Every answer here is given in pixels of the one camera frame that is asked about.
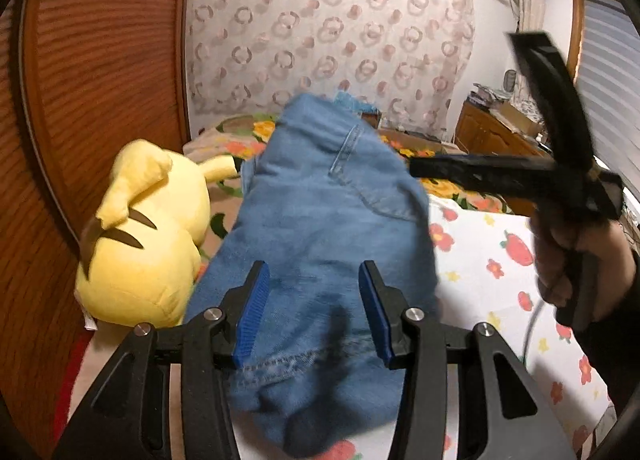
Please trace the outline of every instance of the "jeans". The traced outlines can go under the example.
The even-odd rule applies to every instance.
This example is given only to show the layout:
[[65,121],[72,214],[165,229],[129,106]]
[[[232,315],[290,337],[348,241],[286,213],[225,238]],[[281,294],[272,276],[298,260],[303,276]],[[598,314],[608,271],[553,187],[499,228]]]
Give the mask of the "jeans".
[[435,315],[428,196],[375,130],[310,95],[284,109],[264,153],[242,166],[244,201],[186,320],[243,284],[255,260],[271,293],[254,352],[229,372],[229,402],[296,458],[394,420],[403,371],[375,353],[358,267],[375,260],[411,306]]

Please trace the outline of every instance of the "wooden headboard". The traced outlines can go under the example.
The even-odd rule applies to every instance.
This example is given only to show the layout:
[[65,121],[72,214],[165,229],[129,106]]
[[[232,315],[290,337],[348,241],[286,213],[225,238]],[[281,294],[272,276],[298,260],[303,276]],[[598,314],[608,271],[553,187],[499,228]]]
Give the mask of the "wooden headboard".
[[77,240],[114,156],[187,140],[185,0],[14,0],[0,18],[0,391],[48,458]]

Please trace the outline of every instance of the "screw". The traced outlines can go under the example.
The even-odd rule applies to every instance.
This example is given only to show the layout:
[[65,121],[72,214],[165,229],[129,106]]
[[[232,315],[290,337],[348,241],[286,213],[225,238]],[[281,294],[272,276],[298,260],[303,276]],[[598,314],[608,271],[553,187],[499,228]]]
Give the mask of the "screw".
[[217,321],[222,317],[222,310],[217,306],[204,311],[204,319],[207,321]]
[[145,336],[149,332],[151,332],[151,325],[149,323],[139,323],[133,329],[133,333],[138,337]]
[[424,312],[415,307],[408,308],[404,315],[407,316],[407,319],[410,319],[411,321],[422,321],[424,319]]
[[484,337],[491,337],[495,334],[495,328],[489,323],[480,323],[476,329],[478,330],[478,333]]

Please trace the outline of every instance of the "hand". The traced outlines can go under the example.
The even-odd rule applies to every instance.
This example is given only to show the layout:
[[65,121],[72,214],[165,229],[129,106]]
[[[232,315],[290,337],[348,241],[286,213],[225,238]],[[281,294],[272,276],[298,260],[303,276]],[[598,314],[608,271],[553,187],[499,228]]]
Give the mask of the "hand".
[[636,275],[636,262],[620,224],[612,220],[582,225],[559,221],[549,227],[536,212],[530,226],[542,298],[555,306],[565,306],[572,295],[571,283],[564,274],[565,250],[590,252],[599,262],[593,320],[600,321],[611,314]]

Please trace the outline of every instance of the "person's arm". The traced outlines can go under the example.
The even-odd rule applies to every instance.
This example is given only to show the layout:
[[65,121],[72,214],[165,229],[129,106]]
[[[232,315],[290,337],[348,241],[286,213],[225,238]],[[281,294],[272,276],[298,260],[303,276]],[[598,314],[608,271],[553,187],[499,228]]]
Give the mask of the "person's arm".
[[629,248],[617,222],[552,228],[531,219],[538,287],[543,299],[564,306],[571,284],[563,273],[565,249],[589,251],[599,258],[594,322],[576,339],[606,382],[620,414],[640,382],[640,275],[638,255]]

